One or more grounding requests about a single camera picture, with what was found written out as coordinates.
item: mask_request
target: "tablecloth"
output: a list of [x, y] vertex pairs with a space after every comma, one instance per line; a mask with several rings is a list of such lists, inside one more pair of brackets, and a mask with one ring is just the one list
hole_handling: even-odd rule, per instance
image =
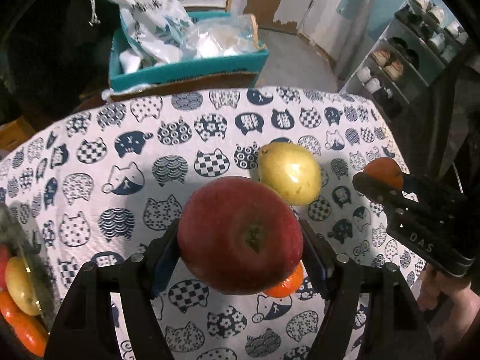
[[[386, 234], [383, 207], [352, 186], [352, 176], [380, 156], [408, 171], [375, 106], [359, 96], [266, 87], [106, 104], [54, 123], [7, 156], [0, 200], [46, 252], [63, 298], [85, 262], [105, 266], [144, 251], [202, 185], [256, 178], [258, 150], [273, 140], [306, 147], [322, 168], [321, 195], [294, 207], [298, 215], [336, 252], [366, 265], [392, 261], [412, 284], [424, 261]], [[303, 359], [325, 302], [308, 277], [282, 299], [222, 295], [179, 261], [153, 305], [177, 359]], [[133, 359], [116, 294], [112, 308], [122, 357]], [[360, 302], [347, 354], [367, 314]]]

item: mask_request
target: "shoe rack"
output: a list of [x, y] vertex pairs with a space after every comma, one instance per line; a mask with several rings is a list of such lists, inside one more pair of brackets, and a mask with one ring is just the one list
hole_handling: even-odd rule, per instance
[[340, 90], [372, 100], [387, 124], [434, 81], [467, 40], [454, 22], [442, 27], [441, 9], [430, 12], [434, 5], [418, 1], [425, 2], [405, 0]]

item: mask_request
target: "orange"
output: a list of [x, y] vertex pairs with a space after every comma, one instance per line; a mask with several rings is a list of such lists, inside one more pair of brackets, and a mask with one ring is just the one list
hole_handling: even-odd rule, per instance
[[21, 312], [11, 327], [25, 348], [34, 355], [43, 357], [49, 334], [35, 317]]
[[7, 291], [0, 291], [0, 311], [17, 338], [34, 355], [43, 357], [49, 334], [35, 318], [25, 314]]
[[268, 288], [264, 291], [265, 295], [273, 298], [284, 298], [293, 294], [303, 283], [303, 267], [302, 263], [297, 265], [295, 271], [284, 281], [277, 284], [275, 287]]
[[0, 312], [10, 325], [15, 320], [15, 317], [22, 312], [8, 291], [0, 291]]
[[390, 157], [380, 157], [367, 164], [363, 171], [369, 176], [387, 183], [389, 186], [402, 190], [403, 175], [402, 170]]

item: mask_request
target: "plastic bag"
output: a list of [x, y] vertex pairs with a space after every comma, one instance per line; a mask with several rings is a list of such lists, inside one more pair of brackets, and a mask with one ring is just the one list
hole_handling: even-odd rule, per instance
[[132, 49], [142, 59], [178, 62], [183, 34], [193, 25], [178, 0], [110, 0], [120, 7], [121, 24]]
[[264, 49], [259, 45], [254, 15], [214, 17], [199, 21], [185, 33], [183, 60], [236, 56]]

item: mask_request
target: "screw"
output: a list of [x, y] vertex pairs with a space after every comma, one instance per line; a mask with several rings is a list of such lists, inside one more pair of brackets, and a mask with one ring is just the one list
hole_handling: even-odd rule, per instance
[[398, 266], [390, 261], [385, 263], [385, 268], [388, 269], [390, 272], [395, 272], [398, 270]]
[[135, 253], [135, 254], [132, 254], [130, 259], [132, 260], [132, 262], [134, 263], [139, 263], [140, 261], [143, 260], [143, 254], [142, 253]]
[[347, 255], [344, 254], [344, 253], [337, 254], [337, 261], [338, 261], [339, 263], [346, 264], [346, 263], [349, 262], [349, 259], [350, 259], [350, 257], [347, 256]]
[[95, 266], [95, 264], [93, 262], [91, 262], [91, 261], [86, 262], [85, 265], [83, 266], [83, 270], [86, 271], [86, 272], [91, 271], [94, 266]]

